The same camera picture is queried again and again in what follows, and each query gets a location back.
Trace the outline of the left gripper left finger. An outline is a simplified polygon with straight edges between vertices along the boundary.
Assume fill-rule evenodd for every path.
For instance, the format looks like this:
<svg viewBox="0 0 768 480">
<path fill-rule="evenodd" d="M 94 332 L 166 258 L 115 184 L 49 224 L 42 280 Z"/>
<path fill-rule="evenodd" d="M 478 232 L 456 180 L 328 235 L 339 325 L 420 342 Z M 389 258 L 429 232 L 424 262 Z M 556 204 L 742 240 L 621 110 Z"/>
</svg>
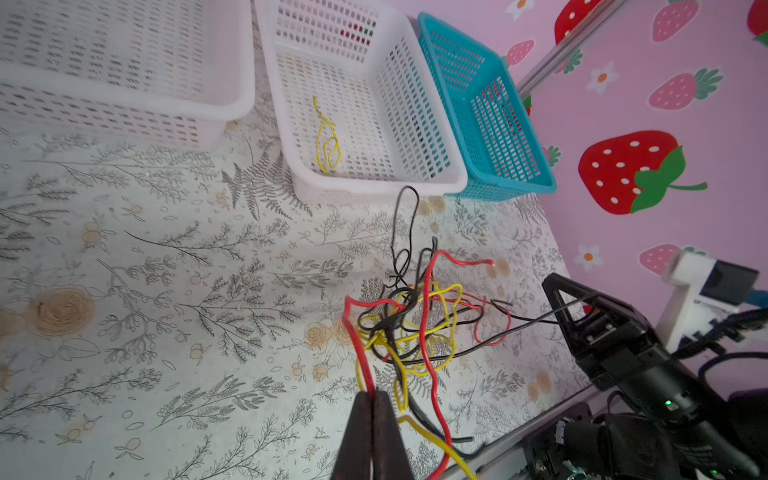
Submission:
<svg viewBox="0 0 768 480">
<path fill-rule="evenodd" d="M 371 479 L 373 472 L 372 448 L 372 401 L 366 392 L 360 392 L 354 398 L 331 479 Z"/>
</svg>

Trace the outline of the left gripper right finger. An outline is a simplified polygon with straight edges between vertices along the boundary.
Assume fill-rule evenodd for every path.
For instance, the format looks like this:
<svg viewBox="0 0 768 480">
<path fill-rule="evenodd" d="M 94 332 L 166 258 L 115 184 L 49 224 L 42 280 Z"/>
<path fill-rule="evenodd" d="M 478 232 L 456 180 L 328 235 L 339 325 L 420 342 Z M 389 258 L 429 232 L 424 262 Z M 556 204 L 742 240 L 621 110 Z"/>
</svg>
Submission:
<svg viewBox="0 0 768 480">
<path fill-rule="evenodd" d="M 372 467 L 375 480 L 414 480 L 389 395 L 377 390 L 372 405 Z"/>
</svg>

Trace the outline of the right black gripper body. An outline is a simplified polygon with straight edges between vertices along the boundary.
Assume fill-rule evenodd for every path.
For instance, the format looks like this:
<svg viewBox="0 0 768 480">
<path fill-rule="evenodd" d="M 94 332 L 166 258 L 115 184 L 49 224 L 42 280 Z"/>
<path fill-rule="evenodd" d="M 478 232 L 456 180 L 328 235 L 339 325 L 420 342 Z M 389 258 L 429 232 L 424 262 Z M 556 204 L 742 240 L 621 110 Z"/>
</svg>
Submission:
<svg viewBox="0 0 768 480">
<path fill-rule="evenodd" d="M 633 410 L 654 423 L 674 430 L 715 418 L 720 398 L 666 350 L 636 309 L 591 301 L 579 320 L 565 310 L 563 335 L 598 389 L 617 388 Z"/>
</svg>

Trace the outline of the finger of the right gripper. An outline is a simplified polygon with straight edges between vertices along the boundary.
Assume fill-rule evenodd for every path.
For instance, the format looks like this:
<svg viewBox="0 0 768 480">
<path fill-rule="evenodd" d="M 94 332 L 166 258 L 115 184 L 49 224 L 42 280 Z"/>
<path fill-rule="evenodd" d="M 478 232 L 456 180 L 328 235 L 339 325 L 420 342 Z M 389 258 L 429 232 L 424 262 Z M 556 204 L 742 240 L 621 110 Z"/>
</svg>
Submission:
<svg viewBox="0 0 768 480">
<path fill-rule="evenodd" d="M 598 290 L 556 273 L 542 288 L 565 336 L 599 336 L 621 325 L 615 302 Z"/>
</svg>

